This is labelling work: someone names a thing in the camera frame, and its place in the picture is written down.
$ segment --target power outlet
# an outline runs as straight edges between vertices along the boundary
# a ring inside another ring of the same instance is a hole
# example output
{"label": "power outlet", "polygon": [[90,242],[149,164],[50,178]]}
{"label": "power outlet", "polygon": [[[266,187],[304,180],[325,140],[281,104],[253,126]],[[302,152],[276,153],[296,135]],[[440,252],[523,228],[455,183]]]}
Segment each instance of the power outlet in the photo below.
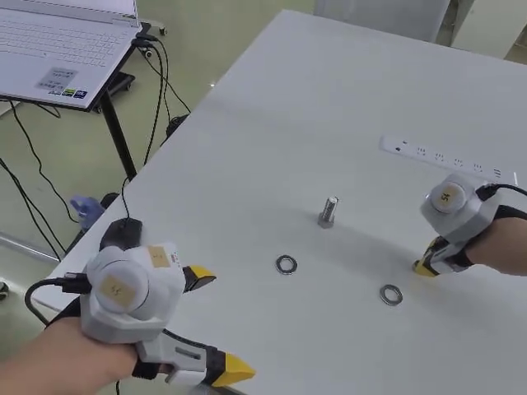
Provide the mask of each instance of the power outlet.
{"label": "power outlet", "polygon": [[429,163],[443,169],[472,175],[493,183],[518,185],[515,171],[504,170],[500,166],[487,166],[482,162],[468,160],[464,156],[451,156],[442,151],[432,150],[422,145],[411,144],[408,140],[383,136],[380,149],[395,155]]}

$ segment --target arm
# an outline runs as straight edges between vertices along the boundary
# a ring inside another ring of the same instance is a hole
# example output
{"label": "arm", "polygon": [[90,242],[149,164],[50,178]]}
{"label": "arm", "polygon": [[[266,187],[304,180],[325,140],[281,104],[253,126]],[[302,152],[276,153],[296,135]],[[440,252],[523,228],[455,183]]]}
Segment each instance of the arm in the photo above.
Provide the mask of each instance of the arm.
{"label": "arm", "polygon": [[0,364],[0,388],[18,395],[91,395],[130,376],[137,358],[133,346],[91,340],[79,318],[64,318]]}
{"label": "arm", "polygon": [[474,264],[504,274],[527,276],[527,221],[503,218],[494,221],[477,243],[466,250]]}

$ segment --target metal washer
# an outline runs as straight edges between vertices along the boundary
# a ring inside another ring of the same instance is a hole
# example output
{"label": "metal washer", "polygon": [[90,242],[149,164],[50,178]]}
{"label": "metal washer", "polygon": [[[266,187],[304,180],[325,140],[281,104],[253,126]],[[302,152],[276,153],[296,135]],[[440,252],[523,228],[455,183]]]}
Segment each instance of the metal washer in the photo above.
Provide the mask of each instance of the metal washer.
{"label": "metal washer", "polygon": [[[292,268],[289,269],[289,270],[286,270],[282,267],[282,262],[283,261],[289,261],[292,263]],[[278,257],[276,263],[275,263],[275,266],[277,267],[277,270],[280,274],[284,274],[284,275],[289,275],[289,274],[293,274],[294,272],[296,272],[296,269],[298,268],[298,263],[296,263],[296,259],[294,259],[292,256],[290,255],[281,255],[280,257]]]}
{"label": "metal washer", "polygon": [[[387,290],[392,290],[393,292],[395,292],[397,299],[392,300],[388,296],[386,296]],[[403,301],[403,292],[401,292],[401,290],[397,286],[393,286],[391,284],[386,284],[385,286],[380,288],[379,295],[380,299],[385,302],[388,306],[396,306]]]}

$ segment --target cord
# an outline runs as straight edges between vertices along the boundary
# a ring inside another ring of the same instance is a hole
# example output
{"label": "cord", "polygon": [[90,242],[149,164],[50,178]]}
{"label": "cord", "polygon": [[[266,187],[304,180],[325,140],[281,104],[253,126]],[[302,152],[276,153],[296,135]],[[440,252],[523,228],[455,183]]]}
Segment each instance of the cord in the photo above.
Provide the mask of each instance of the cord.
{"label": "cord", "polygon": [[476,194],[482,201],[487,201],[491,197],[493,197],[498,189],[510,189],[511,191],[515,191],[517,193],[521,193],[522,195],[527,197],[527,191],[520,187],[516,187],[515,185],[509,185],[509,184],[487,184],[483,185],[482,187],[478,188],[476,190]]}
{"label": "cord", "polygon": [[121,199],[123,199],[124,210],[126,210],[126,221],[124,222],[125,225],[128,223],[128,220],[130,219],[130,210],[128,209],[128,203],[126,203],[126,199],[124,198],[124,185],[126,185],[127,181],[128,181],[128,177],[124,179],[123,185],[121,186]]}
{"label": "cord", "polygon": [[[147,63],[150,65],[150,67],[152,68],[152,70],[154,72],[156,72],[156,74],[158,76],[160,76],[161,74],[157,71],[157,69],[152,65],[152,63],[150,62],[150,60],[148,60],[148,58],[146,56],[144,56],[144,59],[147,61]],[[172,91],[172,93],[174,94],[175,98],[187,109],[187,111],[189,111],[189,114],[192,113],[192,111],[190,110],[190,108],[187,106],[187,104],[183,101],[183,99],[180,98],[180,96],[176,93],[174,87],[172,86],[172,84],[170,84],[170,82],[168,80],[166,80],[166,85],[168,85],[168,87],[170,88],[170,90]]]}
{"label": "cord", "polygon": [[39,174],[40,176],[45,179],[47,181],[47,183],[49,184],[49,186],[51,187],[51,189],[53,190],[54,194],[60,199],[60,201],[63,203],[64,205],[64,208],[66,208],[66,213],[68,214],[68,218],[71,222],[74,222],[76,224],[79,223],[79,221],[75,220],[73,217],[72,217],[72,213],[69,211],[69,207],[68,207],[68,204],[66,203],[66,201],[64,200],[64,198],[60,195],[60,193],[58,193],[57,189],[55,188],[54,184],[51,182],[51,180],[45,176],[44,172],[42,171],[42,168],[43,168],[43,165],[42,165],[42,160],[40,160],[40,157],[38,156],[38,154],[36,153],[35,151],[35,148],[33,147],[33,142],[31,141],[31,138],[29,136],[29,134],[27,133],[26,131],[26,128],[24,128],[24,125],[22,124],[20,118],[18,117],[18,113],[16,111],[16,108],[15,108],[15,105],[13,104],[12,101],[9,100],[9,104],[11,105],[11,108],[12,108],[12,111],[13,111],[13,115],[15,117],[15,120],[16,122],[18,123],[18,126],[20,127],[20,129],[22,130],[22,132],[24,133],[24,136],[26,136],[26,140],[30,146],[30,150],[31,150],[31,153],[33,154],[33,156],[35,157],[36,161],[38,162],[39,164]]}
{"label": "cord", "polygon": [[41,321],[46,327],[49,325],[48,319],[42,315],[42,313],[33,305],[33,301],[31,300],[31,296],[35,293],[36,290],[43,286],[60,286],[61,283],[58,280],[58,278],[48,278],[45,280],[40,280],[29,287],[29,289],[26,292],[26,295],[24,296],[24,303],[26,304],[26,307],[28,310],[33,313],[34,316],[36,316],[39,321]]}
{"label": "cord", "polygon": [[66,273],[64,277],[47,278],[30,286],[24,296],[24,303],[46,327],[49,325],[48,319],[33,305],[33,300],[31,300],[35,291],[43,286],[61,286],[63,292],[68,294],[85,295],[91,292],[91,284],[86,273]]}
{"label": "cord", "polygon": [[50,111],[48,109],[46,109],[43,105],[36,105],[38,108],[40,109],[43,109],[46,113],[48,114],[51,114],[52,116],[54,116],[56,119],[61,119],[63,116],[59,113],[57,107],[51,107],[52,109],[55,110],[55,112],[53,111]]}
{"label": "cord", "polygon": [[[154,35],[147,35],[147,34],[144,34],[144,33],[139,33],[138,34],[138,38],[140,40],[145,40],[145,41],[150,41],[150,42],[154,42],[154,43],[159,43],[161,45],[161,47],[163,48],[163,52],[165,53],[165,58],[166,58],[166,67],[169,68],[169,60],[168,60],[168,53],[166,52],[166,48],[165,48],[165,45],[162,43],[162,41],[160,41],[157,37],[155,37]],[[147,56],[143,53],[142,54],[144,59],[148,62],[148,64],[150,65],[150,67],[152,68],[152,70],[154,72],[156,72],[156,74],[158,76],[161,76],[162,78],[164,78],[157,70],[155,67],[152,66],[152,64],[150,63],[150,61],[148,60]],[[180,98],[180,96],[176,93],[174,87],[172,86],[172,84],[170,84],[169,82],[169,78],[168,78],[168,71],[166,73],[166,84],[168,85],[168,87],[170,88],[170,90],[172,91],[172,93],[174,94],[174,96],[176,97],[177,100],[180,101],[180,103],[187,109],[187,111],[189,111],[189,114],[192,113],[192,111],[190,110],[190,108],[187,106],[187,104],[183,101],[183,99]]]}
{"label": "cord", "polygon": [[170,110],[168,108],[168,103],[166,102],[166,91],[168,90],[168,81],[170,80],[170,62],[168,60],[168,53],[166,52],[165,45],[158,40],[157,41],[160,46],[163,48],[163,52],[165,53],[165,62],[166,62],[166,78],[165,78],[165,90],[163,91],[163,100],[165,101],[165,107],[166,107],[166,114],[168,115],[168,120],[170,121],[172,119],[172,116],[170,115]]}
{"label": "cord", "polygon": [[152,128],[152,133],[150,135],[150,141],[148,142],[148,148],[147,153],[145,154],[145,160],[143,161],[143,165],[146,165],[148,162],[148,157],[150,156],[150,151],[152,150],[152,144],[154,143],[154,137],[156,135],[156,128],[157,128],[157,121],[159,120],[159,111],[161,109],[161,100],[163,98],[163,87],[164,87],[164,79],[163,79],[163,59],[161,58],[161,53],[159,52],[159,49],[152,46],[152,49],[156,52],[157,58],[159,59],[159,66],[160,66],[160,88],[159,88],[159,99],[157,100],[157,107],[156,107],[156,117],[154,118],[154,126]]}
{"label": "cord", "polygon": [[51,233],[51,235],[53,236],[53,238],[57,242],[57,244],[60,246],[62,251],[66,252],[65,248],[63,247],[63,245],[58,240],[57,235],[53,232],[53,229],[51,228],[51,226],[49,225],[48,221],[46,220],[44,214],[42,214],[42,211],[40,211],[40,209],[33,203],[33,201],[30,199],[30,197],[27,195],[26,191],[22,187],[20,180],[9,170],[9,167],[7,167],[6,162],[4,162],[2,158],[0,158],[0,166],[3,167],[6,170],[6,172],[9,174],[9,176],[11,177],[13,183],[15,184],[16,188],[18,189],[19,194],[22,196],[22,199],[24,200],[24,203],[26,204],[27,211],[30,213],[30,216],[31,216],[31,219],[33,220],[33,223],[35,224],[36,228],[39,230],[40,234],[42,235],[42,237],[44,238],[44,240],[46,241],[48,246],[51,248],[51,250],[53,251],[53,253],[57,257],[57,259],[60,261],[60,256],[58,255],[57,250],[55,249],[55,247],[53,246],[51,241],[49,241],[48,237],[46,236],[46,234],[44,233],[44,231],[40,227],[39,222],[36,220],[35,215],[33,214],[33,211],[31,210],[31,207],[33,207],[37,211],[37,213],[40,215],[40,217],[42,218],[42,220],[46,224],[46,227],[48,228],[49,232]]}

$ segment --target black cable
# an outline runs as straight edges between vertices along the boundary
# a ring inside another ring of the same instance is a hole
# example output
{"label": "black cable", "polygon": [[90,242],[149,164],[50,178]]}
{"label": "black cable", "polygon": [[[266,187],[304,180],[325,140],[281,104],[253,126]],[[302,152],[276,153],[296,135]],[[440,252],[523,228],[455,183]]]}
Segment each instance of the black cable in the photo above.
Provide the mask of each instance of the black cable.
{"label": "black cable", "polygon": [[121,199],[123,199],[124,210],[126,210],[126,222],[125,222],[125,224],[130,219],[130,210],[128,209],[128,203],[126,203],[126,199],[124,198],[124,185],[126,185],[127,181],[128,181],[128,177],[126,179],[124,179],[123,185],[121,186]]}
{"label": "black cable", "polygon": [[58,240],[57,235],[53,232],[53,229],[51,228],[51,226],[49,225],[48,221],[46,220],[44,214],[42,214],[42,211],[33,203],[33,201],[27,195],[25,189],[22,187],[20,180],[11,172],[9,167],[6,165],[6,162],[4,162],[2,158],[0,158],[0,166],[3,167],[6,170],[6,172],[9,174],[9,176],[11,177],[13,183],[15,184],[16,188],[18,189],[19,194],[22,196],[22,200],[24,200],[24,203],[26,204],[27,211],[30,213],[30,216],[31,216],[31,219],[33,220],[33,223],[35,224],[36,228],[39,230],[40,234],[42,235],[42,237],[44,238],[46,243],[48,243],[48,246],[54,252],[54,254],[57,257],[57,259],[60,261],[60,256],[58,255],[57,250],[55,249],[55,247],[53,246],[51,241],[49,241],[48,237],[46,236],[46,234],[44,233],[44,231],[40,227],[39,222],[36,220],[35,215],[33,214],[33,211],[31,210],[31,206],[40,215],[40,217],[42,218],[42,220],[46,224],[49,232],[51,233],[51,235],[53,236],[53,238],[57,242],[57,244],[60,246],[60,248],[64,252],[66,252],[66,250],[63,247],[63,245]]}
{"label": "black cable", "polygon": [[36,105],[38,108],[40,109],[43,109],[46,113],[48,114],[51,114],[52,116],[54,116],[56,119],[61,119],[63,116],[59,113],[57,107],[51,107],[52,109],[55,110],[55,112],[53,111],[50,111],[49,109],[46,109],[43,105]]}
{"label": "black cable", "polygon": [[166,102],[166,91],[168,90],[168,81],[170,80],[170,62],[168,60],[168,53],[166,52],[165,45],[159,40],[157,42],[161,45],[161,47],[163,48],[163,52],[165,53],[166,79],[165,79],[165,90],[163,91],[163,100],[165,101],[166,114],[168,115],[168,122],[170,122],[170,120],[172,119],[172,116],[170,115],[168,103]]}
{"label": "black cable", "polygon": [[39,321],[41,321],[46,327],[49,325],[48,319],[42,313],[33,305],[33,301],[31,300],[31,296],[33,293],[41,288],[42,286],[60,286],[62,282],[58,278],[48,278],[45,280],[40,280],[39,282],[36,282],[32,286],[29,287],[29,289],[26,292],[26,296],[24,296],[24,303],[26,304],[26,307],[28,310],[33,313]]}
{"label": "black cable", "polygon": [[[152,65],[152,63],[150,62],[150,60],[148,60],[148,58],[143,55],[144,59],[147,61],[147,63],[150,65],[151,69],[156,72],[156,74],[158,76],[160,76],[161,74],[157,71],[157,69]],[[170,88],[170,90],[172,91],[172,93],[174,94],[175,98],[177,100],[180,101],[180,103],[187,109],[187,111],[189,111],[189,114],[192,113],[192,111],[190,110],[190,108],[187,106],[187,104],[183,101],[183,99],[180,98],[180,96],[177,94],[177,92],[175,91],[174,87],[172,86],[172,84],[170,84],[170,81],[168,81],[168,79],[166,79],[166,85],[168,85],[168,87]]]}
{"label": "black cable", "polygon": [[159,59],[159,66],[160,66],[160,88],[159,88],[159,99],[157,101],[157,107],[156,107],[156,117],[154,118],[154,126],[152,128],[152,134],[150,135],[150,141],[148,142],[148,148],[147,148],[147,154],[145,155],[145,160],[143,161],[143,165],[146,165],[148,162],[148,157],[150,156],[150,151],[152,150],[152,144],[154,142],[154,137],[156,135],[156,129],[157,129],[157,121],[159,120],[159,111],[161,109],[161,100],[163,99],[163,87],[164,87],[164,79],[163,79],[163,59],[161,58],[161,53],[159,52],[159,49],[152,46],[152,49],[157,54],[157,58]]}
{"label": "black cable", "polygon": [[487,184],[483,185],[482,187],[478,188],[476,190],[476,194],[482,201],[487,201],[491,197],[493,197],[498,189],[510,189],[511,191],[515,191],[517,193],[521,193],[524,196],[527,196],[527,191],[520,187],[516,187],[515,185],[509,185],[509,184]]}
{"label": "black cable", "polygon": [[71,222],[75,222],[76,224],[79,223],[79,221],[75,220],[73,217],[72,217],[72,213],[69,211],[69,207],[68,207],[68,204],[66,203],[66,201],[64,200],[64,198],[60,195],[60,193],[58,193],[57,189],[55,188],[54,184],[51,182],[51,180],[45,176],[44,172],[42,171],[42,160],[40,160],[40,157],[37,155],[36,151],[35,151],[35,148],[33,147],[33,142],[31,141],[31,138],[29,136],[29,134],[27,133],[26,131],[26,128],[24,128],[24,125],[22,124],[20,118],[18,118],[18,113],[16,111],[16,108],[15,108],[15,105],[13,104],[12,101],[9,100],[9,104],[11,105],[11,108],[12,108],[12,111],[13,111],[13,115],[15,117],[15,120],[16,122],[18,123],[18,126],[20,127],[20,129],[22,130],[22,132],[24,133],[24,136],[26,136],[26,140],[30,146],[30,150],[31,150],[31,153],[33,154],[33,156],[35,157],[36,161],[38,162],[39,164],[39,174],[40,176],[45,179],[47,181],[47,183],[49,184],[49,186],[51,187],[51,189],[53,190],[54,194],[60,199],[60,201],[63,203],[64,205],[64,208],[66,208],[66,213],[68,214],[68,218],[70,219]]}
{"label": "black cable", "polygon": [[516,187],[515,185],[494,184],[494,188],[495,189],[500,189],[500,188],[510,189],[511,191],[516,191],[517,193],[521,193],[522,195],[527,196],[527,191],[525,191],[524,189],[522,189],[520,187]]}

